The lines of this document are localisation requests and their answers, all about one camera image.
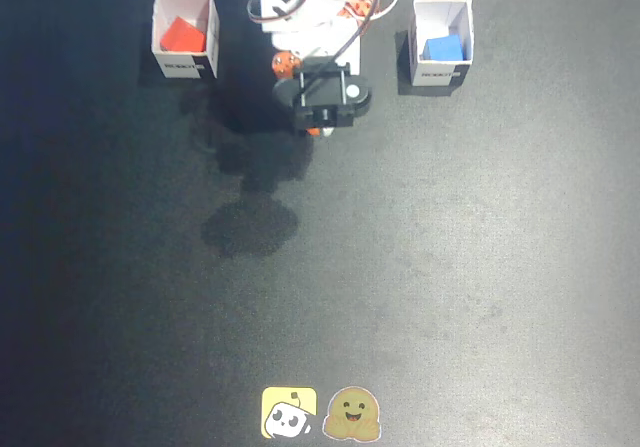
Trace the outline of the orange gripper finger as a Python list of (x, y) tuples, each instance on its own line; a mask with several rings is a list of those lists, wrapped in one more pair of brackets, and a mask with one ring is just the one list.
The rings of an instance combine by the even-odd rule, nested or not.
[(318, 83), (315, 76), (320, 64), (320, 58), (305, 61), (291, 51), (277, 52), (271, 62), (276, 77), (273, 100), (289, 116), (296, 131), (312, 137), (321, 136), (321, 127), (314, 119), (311, 94)]

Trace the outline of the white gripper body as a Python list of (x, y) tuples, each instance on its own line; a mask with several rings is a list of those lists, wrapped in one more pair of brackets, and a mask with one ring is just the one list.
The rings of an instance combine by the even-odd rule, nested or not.
[(357, 31), (356, 20), (330, 20), (299, 31), (272, 34), (276, 54), (272, 58), (275, 75), (292, 75), (307, 57), (333, 56)]

